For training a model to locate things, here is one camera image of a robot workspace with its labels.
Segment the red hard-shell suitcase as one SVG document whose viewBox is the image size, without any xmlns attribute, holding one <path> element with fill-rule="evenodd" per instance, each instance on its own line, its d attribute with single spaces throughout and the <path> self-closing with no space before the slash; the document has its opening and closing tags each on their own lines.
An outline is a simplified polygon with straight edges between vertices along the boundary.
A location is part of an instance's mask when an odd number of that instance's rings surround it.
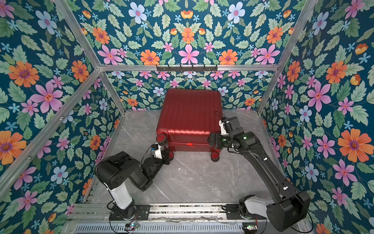
<svg viewBox="0 0 374 234">
<path fill-rule="evenodd" d="M 218 91 L 198 89 L 169 89 L 156 128 L 156 142 L 175 152 L 209 152 L 217 162 L 221 150 L 210 146 L 211 133 L 221 133 L 221 95 Z"/>
</svg>

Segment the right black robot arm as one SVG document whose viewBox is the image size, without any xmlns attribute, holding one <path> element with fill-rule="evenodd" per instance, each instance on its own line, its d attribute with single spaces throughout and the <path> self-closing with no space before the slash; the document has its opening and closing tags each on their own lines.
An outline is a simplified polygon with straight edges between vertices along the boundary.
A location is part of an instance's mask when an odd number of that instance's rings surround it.
<svg viewBox="0 0 374 234">
<path fill-rule="evenodd" d="M 218 149 L 233 149 L 256 170 L 271 200 L 251 196 L 244 201 L 251 214 L 267 218 L 273 227 L 283 232 L 309 215 L 311 197 L 289 182 L 268 157 L 261 141 L 253 132 L 244 132 L 237 117 L 223 117 L 219 121 L 220 133 L 210 133 L 208 143 Z"/>
</svg>

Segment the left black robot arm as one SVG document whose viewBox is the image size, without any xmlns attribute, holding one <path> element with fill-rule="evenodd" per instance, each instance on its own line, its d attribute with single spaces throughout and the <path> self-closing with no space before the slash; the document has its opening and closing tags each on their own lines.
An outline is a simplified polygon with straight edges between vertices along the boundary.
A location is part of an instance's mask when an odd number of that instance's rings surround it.
<svg viewBox="0 0 374 234">
<path fill-rule="evenodd" d="M 130 179 L 141 191 L 146 191 L 164 165 L 170 165 L 174 153 L 169 149 L 152 150 L 143 162 L 122 151 L 101 161 L 95 170 L 98 180 L 109 191 L 114 204 L 120 210 L 133 206 L 133 198 L 128 192 L 125 181 Z"/>
</svg>

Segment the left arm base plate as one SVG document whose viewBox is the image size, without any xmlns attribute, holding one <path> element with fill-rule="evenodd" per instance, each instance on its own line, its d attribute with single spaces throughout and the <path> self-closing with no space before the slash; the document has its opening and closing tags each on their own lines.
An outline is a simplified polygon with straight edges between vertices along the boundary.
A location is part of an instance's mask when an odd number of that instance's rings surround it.
<svg viewBox="0 0 374 234">
<path fill-rule="evenodd" d="M 130 205 L 126 209 L 120 209 L 118 206 L 114 205 L 110 209 L 109 221 L 148 220 L 150 209 L 150 205 Z"/>
</svg>

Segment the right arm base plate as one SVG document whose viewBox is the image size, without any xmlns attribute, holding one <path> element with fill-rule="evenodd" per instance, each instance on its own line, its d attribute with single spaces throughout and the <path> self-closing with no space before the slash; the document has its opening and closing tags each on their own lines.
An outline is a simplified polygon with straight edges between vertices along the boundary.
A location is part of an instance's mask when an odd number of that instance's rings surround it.
<svg viewBox="0 0 374 234">
<path fill-rule="evenodd" d="M 225 212 L 228 220 L 265 220 L 265 217 L 251 214 L 244 205 L 240 204 L 226 204 L 222 207 L 222 210 Z"/>
</svg>

